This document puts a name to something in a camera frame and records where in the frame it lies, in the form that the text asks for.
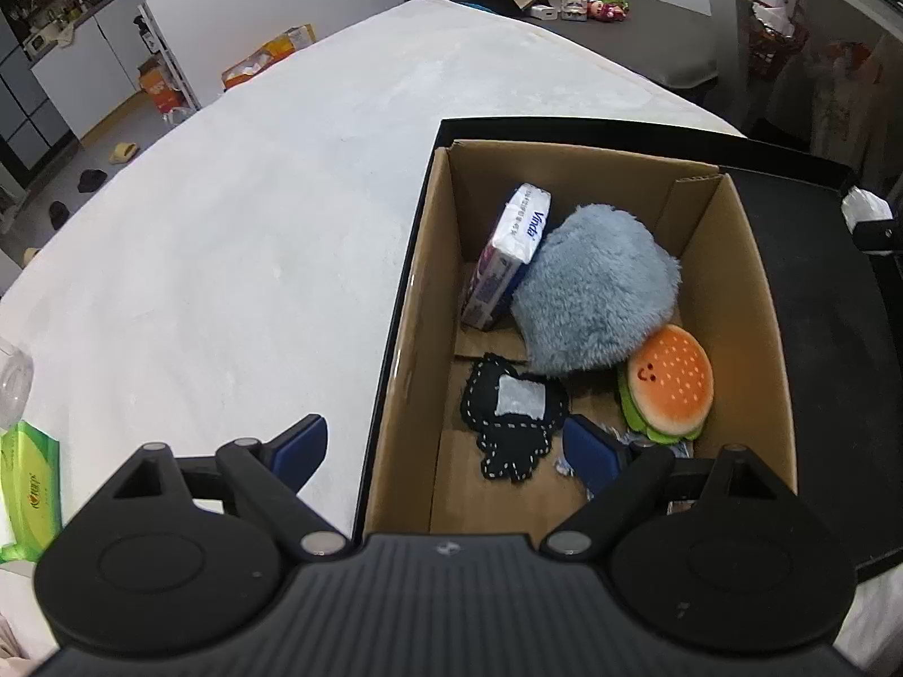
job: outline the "black felt toy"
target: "black felt toy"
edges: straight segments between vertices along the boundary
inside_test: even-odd
[[[503,376],[536,381],[545,386],[545,413],[497,415],[498,380]],[[552,448],[552,435],[568,413],[568,398],[561,381],[520,373],[509,360],[486,354],[473,363],[471,378],[461,399],[464,423],[477,433],[477,446],[485,453],[480,470],[488,479],[509,478],[519,483],[533,475],[539,459]]]

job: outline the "hamburger plush toy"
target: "hamburger plush toy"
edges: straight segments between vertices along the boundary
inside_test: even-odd
[[[712,409],[712,365],[695,338],[668,325],[617,368],[617,389],[631,429],[663,445],[694,441]]]

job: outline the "blue gripper pad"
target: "blue gripper pad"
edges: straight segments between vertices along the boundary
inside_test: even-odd
[[[630,463],[629,448],[582,415],[564,421],[562,446],[568,464],[593,496]]]
[[[307,415],[261,447],[260,462],[292,491],[298,492],[326,458],[326,420]]]

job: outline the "wicker basket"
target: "wicker basket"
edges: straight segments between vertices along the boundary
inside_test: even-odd
[[[799,22],[795,10],[790,20],[794,24],[793,35],[789,38],[766,26],[752,12],[753,3],[771,7],[762,0],[749,0],[749,71],[766,81],[774,81],[794,53],[799,53],[809,31]]]

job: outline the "open cardboard box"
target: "open cardboard box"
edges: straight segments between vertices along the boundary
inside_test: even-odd
[[[475,435],[459,415],[474,358],[525,360],[510,320],[461,329],[462,284],[504,203],[522,182],[552,194],[546,232],[578,205],[629,211],[679,258],[674,318],[706,349],[715,399],[697,456],[751,447],[796,490],[796,456],[778,321],[751,228],[716,166],[575,145],[458,140],[437,148],[426,184],[392,372],[376,442],[365,531],[545,533],[585,503],[559,476],[560,436],[522,485],[480,474]],[[566,380],[571,410],[625,428],[611,370]]]

